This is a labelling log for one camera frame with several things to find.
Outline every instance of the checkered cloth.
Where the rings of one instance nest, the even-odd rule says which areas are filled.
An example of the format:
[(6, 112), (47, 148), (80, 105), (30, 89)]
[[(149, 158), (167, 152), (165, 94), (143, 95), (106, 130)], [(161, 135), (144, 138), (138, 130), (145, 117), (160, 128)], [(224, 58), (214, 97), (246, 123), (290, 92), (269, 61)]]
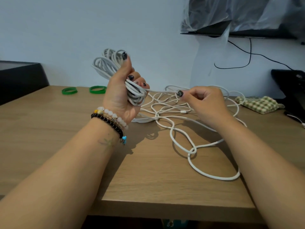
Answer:
[[(244, 98), (242, 96), (238, 96), (235, 98), (235, 100), (237, 103), (241, 103)], [(245, 102), (242, 105), (260, 114), (273, 112), (278, 108), (285, 108), (283, 104), (278, 104), (269, 96), (264, 96), (263, 98), (250, 96), (246, 98)]]

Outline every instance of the black cable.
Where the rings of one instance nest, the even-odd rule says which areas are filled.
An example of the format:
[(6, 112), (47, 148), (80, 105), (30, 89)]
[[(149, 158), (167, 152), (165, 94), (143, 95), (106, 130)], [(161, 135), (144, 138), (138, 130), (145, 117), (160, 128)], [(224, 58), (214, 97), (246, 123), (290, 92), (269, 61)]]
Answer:
[(239, 66), (239, 67), (229, 67), (229, 68), (226, 68), (226, 69), (235, 69), (235, 68), (243, 68), (243, 67), (246, 67), (246, 66), (248, 66), (249, 64), (250, 64), (250, 62), (251, 62), (251, 56), (252, 56), (252, 41), (251, 41), (251, 38), (249, 38), (249, 40), (250, 40), (250, 59), (249, 59), (249, 62), (248, 62), (248, 64), (247, 65), (245, 65), (245, 66)]
[(264, 56), (264, 55), (262, 55), (262, 54), (255, 54), (255, 53), (252, 53), (252, 44), (251, 44), (251, 38), (249, 38), (249, 39), (250, 39), (250, 52), (247, 52), (247, 51), (245, 51), (245, 50), (241, 49), (239, 46), (235, 45), (233, 42), (231, 42), (231, 41), (229, 41), (229, 40), (228, 40), (228, 42), (229, 42), (229, 43), (233, 44), (233, 45), (234, 45), (234, 46), (236, 46), (238, 49), (242, 50), (243, 52), (245, 52), (245, 53), (247, 53), (247, 54), (250, 54), (250, 60), (249, 60), (249, 63), (248, 63), (247, 65), (245, 65), (245, 66), (248, 66), (248, 65), (250, 64), (250, 61), (251, 61), (251, 55), (260, 55), (260, 56), (262, 56), (262, 57), (264, 57), (264, 58), (266, 58), (266, 59), (268, 59), (268, 60), (270, 60), (270, 61), (272, 61), (272, 62), (276, 62), (276, 63), (282, 64), (282, 65), (284, 65), (284, 66), (288, 67), (290, 70), (294, 70), (294, 69), (292, 69), (291, 67), (289, 67), (288, 65), (286, 65), (286, 64), (284, 64), (284, 63), (281, 63), (281, 62), (278, 62), (278, 61), (275, 61), (275, 60), (272, 60), (272, 59), (270, 59), (270, 58), (268, 58), (268, 57), (266, 57), (266, 56)]

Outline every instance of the beaded bracelet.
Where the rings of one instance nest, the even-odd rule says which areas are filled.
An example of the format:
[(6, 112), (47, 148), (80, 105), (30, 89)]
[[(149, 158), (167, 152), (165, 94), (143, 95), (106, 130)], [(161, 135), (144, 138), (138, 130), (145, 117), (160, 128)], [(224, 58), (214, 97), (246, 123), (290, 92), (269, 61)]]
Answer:
[(113, 127), (113, 129), (115, 131), (117, 131), (120, 135), (120, 142), (123, 143), (123, 144), (126, 144), (127, 136), (124, 136), (123, 130), (113, 121), (113, 119), (109, 119), (106, 116), (103, 116), (103, 115), (98, 114), (98, 113), (91, 114), (91, 118), (93, 118), (93, 117), (100, 118), (101, 120), (103, 120), (104, 122), (109, 124), (111, 127)]
[(110, 111), (108, 109), (105, 109), (104, 107), (98, 107), (94, 111), (94, 113), (97, 113), (97, 114), (106, 114), (110, 118), (114, 119), (115, 122), (120, 124), (125, 130), (128, 129), (128, 125), (126, 124), (126, 122), (124, 122), (124, 120), (121, 117), (118, 117), (115, 113), (113, 113), (112, 111)]

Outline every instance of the table top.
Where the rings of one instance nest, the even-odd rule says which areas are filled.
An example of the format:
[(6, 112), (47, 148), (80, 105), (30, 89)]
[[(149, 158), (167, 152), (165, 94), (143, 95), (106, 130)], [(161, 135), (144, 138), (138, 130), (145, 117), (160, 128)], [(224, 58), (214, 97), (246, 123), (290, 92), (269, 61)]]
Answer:
[[(78, 87), (78, 93), (66, 96), (61, 94), (63, 88), (48, 86), (0, 106), (0, 195), (50, 158), (101, 106), (103, 95)], [(188, 117), (197, 119), (195, 114)], [(301, 124), (282, 110), (261, 115), (241, 107), (238, 117), (305, 172), (305, 130)], [(220, 139), (217, 133), (190, 121), (174, 121), (196, 145)], [(128, 143), (116, 147), (90, 214), (263, 222), (242, 178), (226, 182), (200, 175), (189, 165), (187, 154), (173, 144), (169, 132), (155, 122), (130, 124)], [(175, 137), (182, 146), (191, 148), (183, 135), (175, 133)], [(212, 175), (236, 174), (237, 166), (225, 142), (200, 148), (193, 163)]]

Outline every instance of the forearm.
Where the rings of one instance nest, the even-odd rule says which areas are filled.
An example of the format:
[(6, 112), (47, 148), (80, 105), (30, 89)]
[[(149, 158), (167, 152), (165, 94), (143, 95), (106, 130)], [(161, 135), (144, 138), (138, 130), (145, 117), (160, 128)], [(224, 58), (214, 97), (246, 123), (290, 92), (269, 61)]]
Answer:
[(305, 225), (305, 175), (235, 119), (215, 128), (227, 142), (271, 228)]
[(0, 209), (5, 213), (0, 215), (0, 227), (12, 226), (12, 221), (12, 227), (22, 228), (80, 226), (118, 140), (118, 133), (108, 124), (91, 119), (1, 201)]

